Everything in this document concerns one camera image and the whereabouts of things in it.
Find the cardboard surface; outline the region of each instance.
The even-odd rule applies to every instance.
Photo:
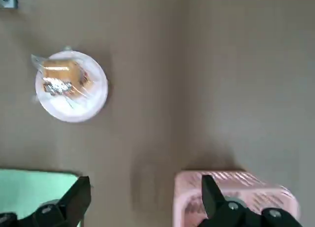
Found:
[[[89,175],[85,225],[172,224],[182,169],[242,167],[288,187],[313,224],[315,0],[20,0],[0,11],[0,164]],[[31,54],[106,69],[82,124],[31,100]]]

